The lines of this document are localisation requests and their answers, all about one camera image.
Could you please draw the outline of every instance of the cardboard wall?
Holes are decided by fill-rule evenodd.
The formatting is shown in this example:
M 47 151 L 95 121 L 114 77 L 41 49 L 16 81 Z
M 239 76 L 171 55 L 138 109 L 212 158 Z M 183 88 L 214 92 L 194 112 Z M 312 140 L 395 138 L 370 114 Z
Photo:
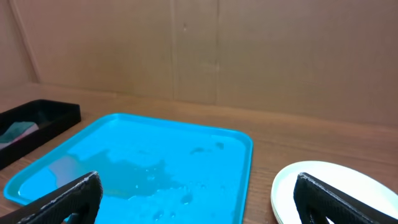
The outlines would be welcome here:
M 42 83 L 398 124 L 395 0 L 12 0 Z
M 0 0 L 0 90 L 26 83 L 34 75 L 7 0 Z

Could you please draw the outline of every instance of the black container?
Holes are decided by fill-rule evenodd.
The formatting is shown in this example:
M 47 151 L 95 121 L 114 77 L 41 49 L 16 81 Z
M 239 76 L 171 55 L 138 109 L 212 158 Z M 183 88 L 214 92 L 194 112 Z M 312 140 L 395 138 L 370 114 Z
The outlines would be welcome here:
M 34 100 L 0 113 L 0 135 L 14 122 L 31 121 L 39 129 L 0 149 L 0 170 L 37 149 L 81 121 L 80 106 L 50 100 Z

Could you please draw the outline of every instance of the table surface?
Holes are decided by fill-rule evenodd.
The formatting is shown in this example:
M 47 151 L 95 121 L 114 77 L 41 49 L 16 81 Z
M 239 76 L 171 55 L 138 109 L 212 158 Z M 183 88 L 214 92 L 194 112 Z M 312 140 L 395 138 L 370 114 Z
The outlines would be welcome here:
M 237 129 L 254 141 L 244 223 L 276 223 L 270 192 L 283 167 L 298 161 L 327 161 L 356 169 L 398 192 L 398 128 L 328 121 L 289 114 L 197 105 L 117 93 L 26 84 L 0 92 L 0 111 L 31 100 L 49 99 L 81 106 L 82 121 L 53 140 L 0 170 L 0 189 L 7 181 L 96 119 L 110 113 Z M 0 216 L 18 209 L 0 195 Z

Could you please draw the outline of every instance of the plastic tray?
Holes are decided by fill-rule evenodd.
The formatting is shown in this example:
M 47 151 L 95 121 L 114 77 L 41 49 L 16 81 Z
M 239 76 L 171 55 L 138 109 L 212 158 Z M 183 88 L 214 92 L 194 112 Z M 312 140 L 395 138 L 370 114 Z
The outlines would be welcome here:
M 26 205 L 97 170 L 96 223 L 242 223 L 252 147 L 239 131 L 111 114 L 18 173 L 4 196 Z
M 0 149 L 0 170 L 79 123 L 80 120 L 79 105 L 50 100 L 31 101 L 0 113 L 0 134 L 6 132 L 16 121 L 32 121 L 39 127 L 39 130 Z

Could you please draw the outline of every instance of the stacked plates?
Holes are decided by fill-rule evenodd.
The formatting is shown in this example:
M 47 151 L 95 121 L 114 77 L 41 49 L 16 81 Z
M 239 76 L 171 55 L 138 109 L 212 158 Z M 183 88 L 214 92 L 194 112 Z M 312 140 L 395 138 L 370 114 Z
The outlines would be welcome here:
M 353 169 L 320 161 L 296 162 L 275 177 L 271 204 L 279 224 L 300 224 L 293 199 L 297 175 L 306 172 L 355 199 L 398 219 L 398 195 L 376 180 Z

